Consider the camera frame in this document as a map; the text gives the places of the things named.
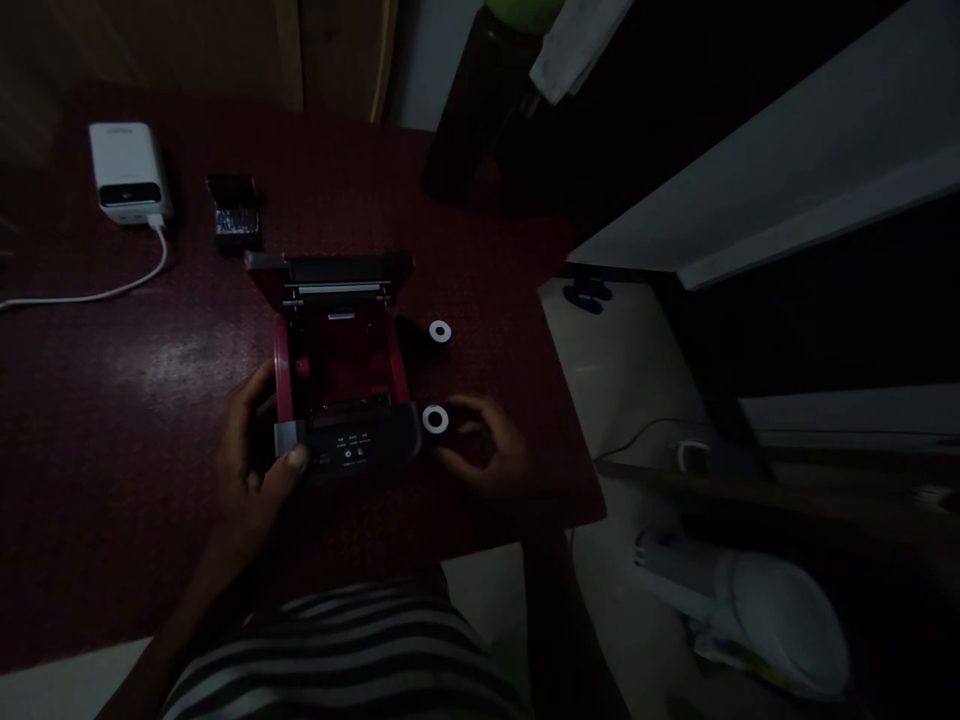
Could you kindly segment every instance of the floor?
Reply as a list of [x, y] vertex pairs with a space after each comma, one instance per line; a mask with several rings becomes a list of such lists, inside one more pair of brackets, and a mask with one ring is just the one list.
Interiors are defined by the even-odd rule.
[[[601, 315], [567, 303], [562, 280], [541, 289], [544, 311], [594, 456], [620, 447], [656, 418], [702, 423], [705, 414], [683, 358], [650, 288], [613, 284]], [[707, 426], [650, 426], [620, 462], [669, 467], [669, 446]], [[678, 616], [634, 581], [633, 541], [650, 522], [676, 522], [671, 505], [637, 485], [600, 478], [606, 520], [578, 528], [574, 561], [607, 661], [635, 718], [711, 720], [785, 717], [791, 706], [746, 677], [721, 671], [705, 679], [687, 648]], [[525, 635], [522, 558], [516, 545], [444, 563], [454, 604], [491, 643]], [[147, 640], [107, 648], [0, 677], [0, 707], [10, 717], [93, 717], [135, 662]]]

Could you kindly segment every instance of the red tablecloth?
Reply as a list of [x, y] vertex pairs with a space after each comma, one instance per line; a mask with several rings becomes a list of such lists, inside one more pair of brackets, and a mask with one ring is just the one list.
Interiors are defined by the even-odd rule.
[[[86, 125], [141, 120], [167, 156], [173, 264], [126, 297], [0, 313], [0, 670], [155, 630], [215, 517], [222, 398], [272, 352], [273, 312], [215, 251], [211, 172], [257, 182], [265, 248], [415, 253], [400, 313], [454, 330], [411, 369], [414, 399], [498, 398], [556, 483], [567, 525], [604, 505], [536, 287], [560, 225], [513, 227], [419, 191], [430, 134], [111, 86], [67, 108], [45, 184], [4, 274], [8, 295], [87, 294], [156, 263], [147, 229], [96, 204]], [[298, 498], [271, 557], [275, 594], [416, 571], [513, 538], [429, 457], [388, 482]]]

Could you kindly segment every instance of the person's left hand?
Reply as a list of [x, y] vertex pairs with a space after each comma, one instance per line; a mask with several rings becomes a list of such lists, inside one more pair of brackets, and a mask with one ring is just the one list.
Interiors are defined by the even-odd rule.
[[263, 478], [250, 466], [250, 422], [272, 380], [273, 362], [268, 360], [228, 398], [227, 427], [216, 458], [223, 518], [214, 528], [202, 560], [208, 571], [228, 581], [259, 555], [310, 460], [307, 447], [295, 445]]

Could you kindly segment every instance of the white power bank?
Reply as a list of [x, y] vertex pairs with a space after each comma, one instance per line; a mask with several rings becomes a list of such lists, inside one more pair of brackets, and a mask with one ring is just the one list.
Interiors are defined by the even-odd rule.
[[160, 148], [143, 123], [90, 126], [93, 177], [100, 209], [121, 225], [140, 225], [153, 214], [173, 215]]

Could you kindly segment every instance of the charging cable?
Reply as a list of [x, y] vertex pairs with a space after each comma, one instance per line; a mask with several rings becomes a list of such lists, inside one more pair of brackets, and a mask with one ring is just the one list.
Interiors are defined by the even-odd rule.
[[162, 248], [162, 252], [160, 254], [160, 262], [157, 263], [157, 266], [139, 280], [134, 280], [132, 283], [124, 285], [123, 287], [118, 287], [114, 290], [107, 290], [106, 292], [97, 293], [96, 295], [83, 295], [81, 297], [74, 298], [17, 298], [14, 300], [5, 300], [4, 302], [0, 302], [0, 311], [16, 307], [18, 305], [56, 305], [58, 303], [68, 302], [96, 302], [97, 300], [109, 300], [110, 298], [123, 295], [125, 292], [129, 292], [135, 287], [140, 287], [144, 283], [153, 280], [153, 278], [161, 273], [163, 266], [167, 264], [167, 238], [163, 234], [163, 228], [166, 226], [163, 222], [163, 215], [160, 213], [148, 215], [147, 224], [153, 228], [154, 232], [157, 233], [157, 237], [160, 238], [160, 247]]

